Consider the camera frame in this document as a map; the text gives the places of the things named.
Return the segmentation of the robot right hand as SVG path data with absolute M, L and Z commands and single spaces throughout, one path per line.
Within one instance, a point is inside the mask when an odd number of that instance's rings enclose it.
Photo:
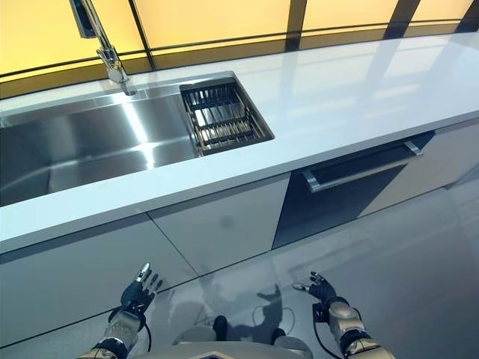
M 300 292 L 306 292 L 319 301 L 326 301 L 337 296 L 334 287 L 321 274 L 310 272 L 311 284 L 293 283 L 292 287 Z

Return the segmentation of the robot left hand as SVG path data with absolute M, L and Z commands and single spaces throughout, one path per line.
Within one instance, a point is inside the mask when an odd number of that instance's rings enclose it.
M 135 279 L 123 291 L 120 303 L 124 310 L 145 311 L 162 286 L 163 280 L 145 263 Z

